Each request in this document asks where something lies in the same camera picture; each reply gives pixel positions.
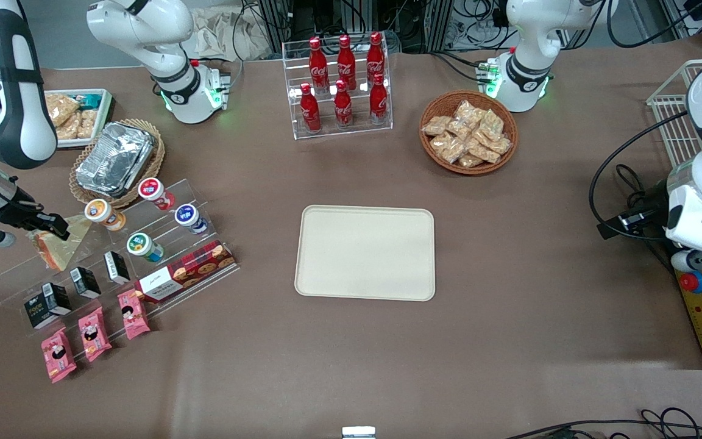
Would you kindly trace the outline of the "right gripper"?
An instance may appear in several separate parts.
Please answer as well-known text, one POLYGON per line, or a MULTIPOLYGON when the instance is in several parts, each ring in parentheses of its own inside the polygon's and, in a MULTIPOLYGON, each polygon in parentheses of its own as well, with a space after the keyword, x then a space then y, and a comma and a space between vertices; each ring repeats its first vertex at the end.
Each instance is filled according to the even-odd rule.
MULTIPOLYGON (((0 224, 5 224, 17 229, 26 231, 42 231, 49 232, 62 241, 67 241, 71 233, 69 232, 69 223, 64 217, 55 213, 45 213, 36 211, 30 204, 24 205, 25 202, 33 202, 30 197, 22 189, 17 189, 16 197, 12 202, 6 202, 0 208, 0 224)), ((11 234, 0 230, 0 240, 11 239, 11 234)))

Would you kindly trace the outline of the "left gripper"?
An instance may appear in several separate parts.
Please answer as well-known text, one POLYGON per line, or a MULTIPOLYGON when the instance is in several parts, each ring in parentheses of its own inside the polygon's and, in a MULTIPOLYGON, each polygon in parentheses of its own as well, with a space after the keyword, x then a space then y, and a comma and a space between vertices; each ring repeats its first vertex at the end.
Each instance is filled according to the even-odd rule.
POLYGON ((690 185, 675 187, 668 196, 668 220, 664 209, 633 207, 597 224, 602 239, 616 236, 640 240, 663 240, 702 252, 702 195, 690 185))

